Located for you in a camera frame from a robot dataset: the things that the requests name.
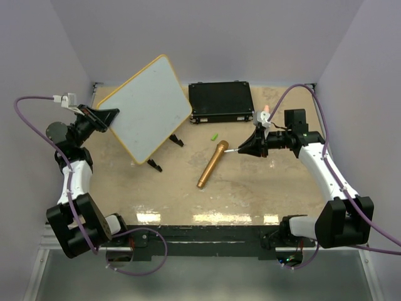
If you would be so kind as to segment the yellow framed whiteboard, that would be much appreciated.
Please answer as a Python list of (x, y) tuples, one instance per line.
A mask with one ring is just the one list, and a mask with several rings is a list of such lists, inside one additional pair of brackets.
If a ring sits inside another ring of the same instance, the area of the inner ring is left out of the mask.
[(189, 118), (192, 107), (167, 55), (159, 55), (101, 100), (117, 108), (110, 131), (136, 164), (152, 154)]

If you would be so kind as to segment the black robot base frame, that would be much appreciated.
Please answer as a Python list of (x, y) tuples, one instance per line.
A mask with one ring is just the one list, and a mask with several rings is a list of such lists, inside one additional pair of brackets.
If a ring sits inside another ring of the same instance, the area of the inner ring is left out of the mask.
[(277, 248), (295, 249), (299, 238), (280, 238), (279, 226), (130, 225), (131, 233), (104, 244), (114, 250), (133, 247), (135, 261), (153, 256), (252, 257), (274, 260)]

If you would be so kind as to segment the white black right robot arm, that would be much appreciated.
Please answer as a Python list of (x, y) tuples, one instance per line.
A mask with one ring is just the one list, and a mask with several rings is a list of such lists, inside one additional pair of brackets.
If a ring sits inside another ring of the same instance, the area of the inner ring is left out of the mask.
[(270, 129), (269, 117), (265, 110), (254, 114), (255, 130), (239, 146), (238, 153), (267, 157), (274, 149), (292, 151), (313, 176), (326, 200), (317, 218), (285, 216), (279, 226), (282, 244), (294, 246), (301, 238), (315, 240), (323, 248), (365, 244), (370, 235), (368, 221), (373, 217), (373, 201), (347, 187), (324, 138), (319, 132), (309, 130), (305, 110), (285, 110), (284, 127), (278, 131)]

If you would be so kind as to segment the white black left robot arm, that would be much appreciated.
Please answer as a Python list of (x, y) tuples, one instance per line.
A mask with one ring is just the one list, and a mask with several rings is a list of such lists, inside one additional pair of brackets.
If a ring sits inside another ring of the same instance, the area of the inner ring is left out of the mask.
[(89, 193), (93, 160), (83, 146), (95, 131), (106, 132), (119, 112), (117, 108), (96, 110), (79, 105), (72, 124), (53, 122), (46, 129), (64, 176), (61, 196), (47, 210), (46, 218), (68, 258), (97, 250), (109, 241), (116, 246), (129, 241), (130, 231), (123, 218), (118, 213), (104, 216)]

